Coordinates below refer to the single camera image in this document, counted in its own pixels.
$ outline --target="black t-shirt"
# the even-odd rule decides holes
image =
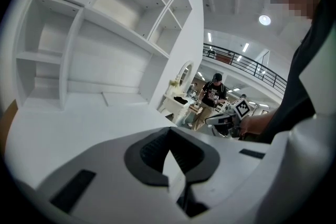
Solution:
[[[214,102],[215,100],[224,99],[226,97],[226,87],[224,87],[223,84],[215,86],[212,82],[208,82],[204,85],[203,91],[205,91],[205,95],[202,102],[212,108],[217,106]]]
[[[264,132],[258,136],[258,142],[271,143],[277,133],[288,131],[301,120],[315,114],[299,75],[323,45],[333,20],[325,2],[321,0],[316,8],[311,27],[293,56],[282,103]]]

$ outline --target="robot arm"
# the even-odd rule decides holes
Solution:
[[[206,124],[211,124],[219,134],[231,132],[232,137],[240,136],[240,123],[250,112],[245,98],[240,98],[229,104],[226,112],[205,119]]]

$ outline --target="table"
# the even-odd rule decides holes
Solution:
[[[20,108],[9,130],[5,162],[36,188],[88,148],[134,133],[175,126],[148,104],[107,106],[102,94],[71,93],[62,112]]]
[[[164,109],[167,109],[169,112],[174,114],[172,122],[178,125],[183,120],[184,116],[188,112],[190,105],[194,104],[196,101],[190,97],[183,97],[184,100],[187,100],[188,103],[181,104],[174,100],[174,97],[164,94],[165,100],[159,108],[159,112],[162,113]]]

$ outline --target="person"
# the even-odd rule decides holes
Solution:
[[[312,22],[308,33],[294,53],[279,108],[264,115],[246,117],[241,122],[241,134],[244,137],[246,134],[254,134],[254,141],[262,143],[271,143],[277,133],[288,131],[301,120],[314,115],[312,102],[299,75],[323,45],[333,23],[325,0],[278,1],[287,4],[296,14],[312,19]]]
[[[195,87],[197,87],[197,83],[195,82],[194,84],[191,84],[189,86],[189,89],[187,90],[187,96],[191,96],[192,93],[195,91]]]
[[[193,131],[197,131],[205,124],[205,119],[210,117],[214,112],[217,104],[224,103],[226,97],[226,87],[222,84],[222,75],[219,73],[214,74],[212,81],[209,81],[203,86],[203,89],[199,95],[199,99],[202,101],[201,107],[203,110],[200,114],[196,115],[193,123],[189,123],[188,126]]]

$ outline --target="balcony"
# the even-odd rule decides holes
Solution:
[[[203,58],[204,57],[238,68],[271,86],[282,95],[285,93],[287,81],[284,78],[269,68],[263,66],[255,60],[243,56],[242,54],[204,43]]]

